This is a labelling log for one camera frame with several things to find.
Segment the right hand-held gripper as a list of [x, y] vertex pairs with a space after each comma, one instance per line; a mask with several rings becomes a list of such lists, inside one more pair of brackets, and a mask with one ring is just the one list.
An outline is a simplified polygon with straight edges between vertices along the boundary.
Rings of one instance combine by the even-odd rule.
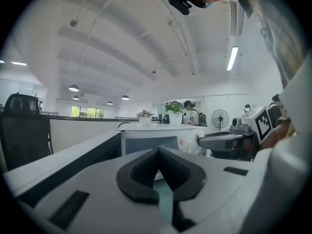
[[203, 149], [210, 150], [214, 158], [252, 160], [272, 129], [266, 107], [256, 107], [234, 118], [230, 131], [210, 133], [196, 141]]

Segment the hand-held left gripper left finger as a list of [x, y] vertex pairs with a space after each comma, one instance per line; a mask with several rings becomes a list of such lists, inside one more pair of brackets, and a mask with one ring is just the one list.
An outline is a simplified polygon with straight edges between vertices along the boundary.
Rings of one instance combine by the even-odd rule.
[[67, 228], [68, 234], [178, 234], [157, 205], [135, 203], [117, 186], [118, 170], [146, 153], [139, 151], [83, 169], [42, 198], [36, 213], [50, 219], [72, 193], [81, 191], [89, 196]]

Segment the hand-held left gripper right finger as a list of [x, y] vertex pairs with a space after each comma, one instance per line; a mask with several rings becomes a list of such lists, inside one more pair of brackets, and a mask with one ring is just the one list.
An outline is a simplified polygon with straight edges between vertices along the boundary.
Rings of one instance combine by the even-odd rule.
[[241, 230], [262, 184], [262, 153], [248, 162], [168, 151], [206, 173], [196, 197], [178, 204], [183, 230]]

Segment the white mug with print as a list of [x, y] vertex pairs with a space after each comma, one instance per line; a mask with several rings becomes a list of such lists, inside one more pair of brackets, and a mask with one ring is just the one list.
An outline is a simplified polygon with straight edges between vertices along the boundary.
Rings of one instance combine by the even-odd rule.
[[197, 143], [197, 139], [201, 137], [205, 137], [204, 133], [201, 131], [190, 131], [179, 134], [177, 136], [179, 150], [197, 156], [206, 156], [207, 150], [200, 147]]

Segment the white microwave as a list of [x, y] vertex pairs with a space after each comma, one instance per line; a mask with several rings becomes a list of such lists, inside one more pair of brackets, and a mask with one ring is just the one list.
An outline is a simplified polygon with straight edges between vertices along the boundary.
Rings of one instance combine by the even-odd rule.
[[91, 165], [158, 146], [179, 150], [177, 136], [190, 131], [207, 133], [206, 128], [190, 125], [122, 124], [2, 177], [14, 198], [34, 207], [50, 191]]

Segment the black standing fan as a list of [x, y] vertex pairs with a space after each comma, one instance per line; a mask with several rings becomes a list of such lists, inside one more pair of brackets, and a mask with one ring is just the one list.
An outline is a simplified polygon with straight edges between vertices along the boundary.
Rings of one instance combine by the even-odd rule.
[[217, 109], [213, 112], [211, 120], [213, 126], [220, 131], [228, 125], [229, 116], [226, 111], [222, 109]]

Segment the purple flower potted plant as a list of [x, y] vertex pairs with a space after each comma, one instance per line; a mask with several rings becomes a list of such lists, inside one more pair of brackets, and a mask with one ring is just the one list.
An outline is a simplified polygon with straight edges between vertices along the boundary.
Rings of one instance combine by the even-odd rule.
[[165, 104], [165, 113], [169, 115], [169, 123], [173, 126], [178, 126], [183, 123], [183, 105], [174, 100]]

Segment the variegated leaf potted plant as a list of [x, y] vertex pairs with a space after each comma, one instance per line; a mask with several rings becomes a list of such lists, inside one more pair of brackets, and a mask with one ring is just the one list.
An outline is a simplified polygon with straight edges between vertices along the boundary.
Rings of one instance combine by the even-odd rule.
[[139, 123], [142, 126], [149, 126], [152, 122], [152, 116], [153, 115], [154, 114], [143, 109], [141, 112], [137, 113], [136, 117], [137, 117], [137, 119], [139, 119]]

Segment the long ceiling tube light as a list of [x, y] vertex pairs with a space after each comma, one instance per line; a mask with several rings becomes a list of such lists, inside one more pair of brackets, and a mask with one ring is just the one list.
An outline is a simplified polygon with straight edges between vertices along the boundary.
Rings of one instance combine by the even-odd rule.
[[238, 50], [239, 50], [238, 46], [232, 47], [231, 54], [230, 54], [230, 59], [229, 59], [226, 71], [231, 71], [232, 70], [233, 65], [235, 63], [235, 60], [236, 60], [236, 56], [237, 56]]

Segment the window with green view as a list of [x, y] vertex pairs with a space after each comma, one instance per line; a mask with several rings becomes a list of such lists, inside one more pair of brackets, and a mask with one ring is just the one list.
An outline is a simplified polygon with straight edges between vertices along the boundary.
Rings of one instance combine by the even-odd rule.
[[71, 106], [71, 117], [104, 118], [104, 109]]

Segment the black office chair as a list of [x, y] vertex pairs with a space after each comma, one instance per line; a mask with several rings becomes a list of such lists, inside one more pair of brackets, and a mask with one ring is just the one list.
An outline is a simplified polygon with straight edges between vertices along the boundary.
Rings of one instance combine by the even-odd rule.
[[50, 120], [37, 97], [11, 94], [0, 114], [0, 142], [8, 171], [53, 154]]

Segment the person's plaid shirt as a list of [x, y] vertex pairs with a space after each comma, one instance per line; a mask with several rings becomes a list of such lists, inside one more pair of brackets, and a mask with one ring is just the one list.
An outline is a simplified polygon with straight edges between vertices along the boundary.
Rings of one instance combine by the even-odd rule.
[[283, 0], [238, 0], [246, 15], [257, 14], [260, 34], [285, 88], [303, 64], [309, 42], [299, 19]]

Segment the ceiling light panels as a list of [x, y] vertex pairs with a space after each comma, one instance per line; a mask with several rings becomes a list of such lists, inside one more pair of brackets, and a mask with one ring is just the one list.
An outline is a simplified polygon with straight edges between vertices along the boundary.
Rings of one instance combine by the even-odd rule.
[[23, 62], [15, 62], [15, 61], [4, 61], [2, 59], [0, 59], [0, 64], [5, 64], [5, 63], [10, 63], [10, 64], [13, 64], [13, 65], [19, 65], [19, 66], [27, 66], [26, 63], [23, 63]]

